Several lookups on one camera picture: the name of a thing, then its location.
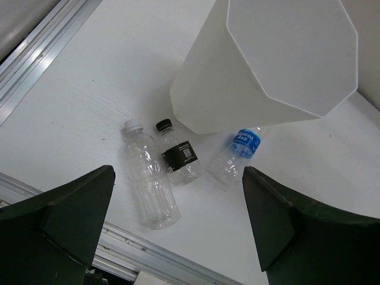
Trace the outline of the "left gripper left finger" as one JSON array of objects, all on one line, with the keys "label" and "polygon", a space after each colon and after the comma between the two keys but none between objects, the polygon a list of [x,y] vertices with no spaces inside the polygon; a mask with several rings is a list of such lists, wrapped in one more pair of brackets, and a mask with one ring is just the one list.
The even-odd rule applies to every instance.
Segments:
[{"label": "left gripper left finger", "polygon": [[1,284],[82,284],[115,183],[104,165],[1,208]]}]

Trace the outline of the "blue label plastic bottle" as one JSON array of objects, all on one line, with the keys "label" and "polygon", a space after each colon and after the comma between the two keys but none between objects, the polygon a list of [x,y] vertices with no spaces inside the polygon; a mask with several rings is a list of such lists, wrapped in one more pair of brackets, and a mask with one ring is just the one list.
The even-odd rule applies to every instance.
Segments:
[{"label": "blue label plastic bottle", "polygon": [[259,145],[270,132],[270,126],[243,128],[228,136],[211,156],[205,167],[206,179],[216,188],[227,190],[239,183],[243,171]]}]

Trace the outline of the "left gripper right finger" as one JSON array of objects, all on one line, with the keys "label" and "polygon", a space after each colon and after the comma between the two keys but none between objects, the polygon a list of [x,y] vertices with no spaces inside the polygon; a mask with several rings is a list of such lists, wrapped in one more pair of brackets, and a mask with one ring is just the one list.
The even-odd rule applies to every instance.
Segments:
[{"label": "left gripper right finger", "polygon": [[378,284],[379,219],[319,202],[254,167],[243,191],[270,284]]}]

